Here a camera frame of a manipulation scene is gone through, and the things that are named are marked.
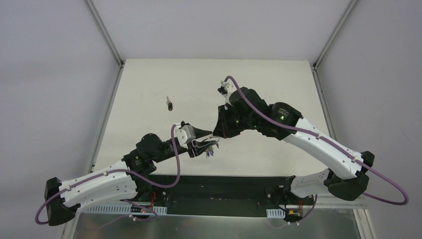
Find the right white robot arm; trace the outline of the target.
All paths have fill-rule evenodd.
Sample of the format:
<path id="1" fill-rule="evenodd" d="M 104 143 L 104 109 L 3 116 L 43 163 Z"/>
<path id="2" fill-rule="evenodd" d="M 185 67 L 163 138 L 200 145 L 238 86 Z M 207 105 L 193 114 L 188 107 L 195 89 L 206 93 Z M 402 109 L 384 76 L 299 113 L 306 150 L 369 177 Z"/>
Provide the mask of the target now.
<path id="1" fill-rule="evenodd" d="M 374 154 L 356 152 L 334 142 L 289 104 L 268 105 L 255 90 L 242 87 L 241 91 L 259 112 L 246 103 L 234 86 L 219 87 L 225 103 L 218 107 L 215 136 L 232 138 L 244 130 L 256 130 L 304 150 L 327 166 L 318 173 L 289 177 L 282 191 L 285 202 L 295 204 L 306 196 L 325 193 L 354 201 L 366 191 L 369 177 L 361 163 L 371 167 Z"/>

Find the silver metal binder keyring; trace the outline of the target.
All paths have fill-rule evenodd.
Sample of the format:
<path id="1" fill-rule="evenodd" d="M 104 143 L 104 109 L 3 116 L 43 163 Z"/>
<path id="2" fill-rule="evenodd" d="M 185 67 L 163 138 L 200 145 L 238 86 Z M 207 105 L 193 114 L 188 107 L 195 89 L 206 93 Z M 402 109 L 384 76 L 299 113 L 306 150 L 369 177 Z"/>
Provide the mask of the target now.
<path id="1" fill-rule="evenodd" d="M 210 136 L 200 142 L 201 147 L 210 150 L 211 148 L 219 148 L 219 141 L 220 137 L 218 136 Z"/>

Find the key with black head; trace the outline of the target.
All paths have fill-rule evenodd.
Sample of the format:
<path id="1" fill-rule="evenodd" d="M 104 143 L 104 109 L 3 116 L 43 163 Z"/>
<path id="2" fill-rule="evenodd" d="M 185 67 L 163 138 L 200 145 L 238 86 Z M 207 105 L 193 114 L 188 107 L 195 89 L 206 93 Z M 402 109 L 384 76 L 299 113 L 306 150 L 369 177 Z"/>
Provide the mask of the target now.
<path id="1" fill-rule="evenodd" d="M 167 107 L 168 107 L 168 111 L 172 111 L 173 110 L 173 103 L 169 99 L 169 97 L 166 97 L 166 99 L 167 99 L 166 104 L 167 104 Z"/>

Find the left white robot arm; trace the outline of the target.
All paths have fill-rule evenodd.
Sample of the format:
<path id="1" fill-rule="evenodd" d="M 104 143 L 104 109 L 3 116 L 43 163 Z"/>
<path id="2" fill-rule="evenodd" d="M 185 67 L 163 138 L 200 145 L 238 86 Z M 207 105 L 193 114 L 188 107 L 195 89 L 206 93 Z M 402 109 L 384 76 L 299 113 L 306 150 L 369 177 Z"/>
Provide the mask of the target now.
<path id="1" fill-rule="evenodd" d="M 42 225 L 39 216 L 46 210 L 46 225 L 58 226 L 71 221 L 77 213 L 85 209 L 116 200 L 137 198 L 147 201 L 152 194 L 152 186 L 172 188 L 181 178 L 180 155 L 188 153 L 190 158 L 208 153 L 218 144 L 212 132 L 198 129 L 189 123 L 171 127 L 171 138 L 163 141 L 158 135 L 148 133 L 135 149 L 116 163 L 81 176 L 61 181 L 57 177 L 47 180 L 44 204 L 38 209 L 35 221 Z M 156 163 L 176 159 L 177 174 L 174 182 L 160 184 L 148 178 L 156 170 Z"/>

